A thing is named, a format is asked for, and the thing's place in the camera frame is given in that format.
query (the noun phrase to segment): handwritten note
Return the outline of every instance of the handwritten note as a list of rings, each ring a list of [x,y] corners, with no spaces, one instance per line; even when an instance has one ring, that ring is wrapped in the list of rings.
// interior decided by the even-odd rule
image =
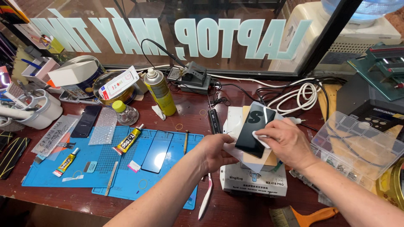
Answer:
[[[76,121],[76,118],[62,115],[31,152],[47,157]]]

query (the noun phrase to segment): orange brush handle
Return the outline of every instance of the orange brush handle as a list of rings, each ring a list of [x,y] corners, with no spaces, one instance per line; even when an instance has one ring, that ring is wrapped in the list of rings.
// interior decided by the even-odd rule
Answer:
[[[312,223],[333,217],[338,212],[339,211],[336,207],[328,207],[316,211],[311,215],[300,215],[300,217],[297,216],[296,217],[301,227],[303,226],[309,227]]]

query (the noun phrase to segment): plastic organizer box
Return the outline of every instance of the plastic organizer box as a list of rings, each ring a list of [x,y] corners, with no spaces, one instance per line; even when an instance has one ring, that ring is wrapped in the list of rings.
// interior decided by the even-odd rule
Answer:
[[[338,111],[312,139],[311,148],[317,157],[367,190],[404,153],[404,143],[392,135]],[[321,193],[297,171],[290,173]]]

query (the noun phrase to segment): bubble wrap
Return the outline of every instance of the bubble wrap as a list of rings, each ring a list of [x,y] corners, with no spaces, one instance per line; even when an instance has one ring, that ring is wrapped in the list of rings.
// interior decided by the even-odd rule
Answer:
[[[114,109],[102,108],[88,145],[111,144],[117,121]]]

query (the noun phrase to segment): blue silicone mat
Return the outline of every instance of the blue silicone mat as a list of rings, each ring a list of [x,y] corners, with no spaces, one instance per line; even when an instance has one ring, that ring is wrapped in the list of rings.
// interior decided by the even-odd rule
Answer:
[[[155,185],[170,169],[184,156],[184,141],[185,133],[174,133],[171,144],[168,148],[166,157],[161,167],[160,173],[156,174],[140,169],[137,173],[128,167],[128,164],[133,160],[138,165],[143,163],[150,145],[152,144],[156,130],[142,129],[142,133],[129,148],[128,152],[122,155],[119,164],[117,176],[114,186],[110,188],[108,196],[136,200],[145,192]],[[187,143],[187,152],[192,150],[204,136],[198,134],[189,134]],[[196,192],[198,186],[195,187],[190,198],[184,205],[184,209],[193,210],[195,208]],[[106,188],[93,188],[92,193],[104,195]]]
[[[70,138],[71,143],[76,143],[73,149],[65,149],[60,152],[55,161],[45,159],[40,164],[34,162],[25,177],[22,186],[30,187],[107,187],[111,177],[112,169],[116,161],[121,160],[113,149],[129,133],[128,126],[117,126],[115,128],[112,144],[88,145],[94,128],[88,138]],[[66,157],[79,148],[76,158],[67,168],[61,177],[55,176],[52,172],[58,168]],[[83,172],[87,162],[97,161],[93,173]],[[83,179],[62,182],[63,178],[84,175]]]

